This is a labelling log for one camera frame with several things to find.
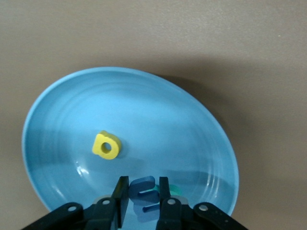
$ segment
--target plate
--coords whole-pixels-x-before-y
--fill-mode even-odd
[[[102,130],[121,142],[113,160],[92,153]],[[238,168],[225,132],[194,97],[147,72],[100,67],[58,80],[31,107],[22,146],[32,186],[49,210],[67,202],[86,208],[111,194],[122,175],[157,183],[167,176],[191,207],[210,202],[229,215],[235,207]],[[130,201],[124,230],[155,225]]]

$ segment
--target beige tabletop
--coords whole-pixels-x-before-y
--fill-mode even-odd
[[[162,76],[213,113],[239,166],[236,220],[307,229],[306,0],[2,0],[0,229],[47,213],[21,153],[30,106],[99,66]]]

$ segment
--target table surface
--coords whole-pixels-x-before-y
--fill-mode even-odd
[[[162,76],[221,123],[251,230],[306,229],[307,1],[4,0],[0,5],[0,225],[47,213],[27,178],[21,133],[54,81],[98,66]]]

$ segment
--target blue plate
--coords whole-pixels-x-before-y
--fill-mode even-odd
[[[92,153],[101,130],[122,143],[113,160]],[[101,67],[58,80],[33,104],[22,143],[30,181],[49,210],[72,201],[88,207],[122,175],[167,176],[190,206],[211,202],[229,215],[235,207],[238,169],[225,132],[194,97],[150,73]],[[140,221],[130,202],[124,230],[155,224]]]

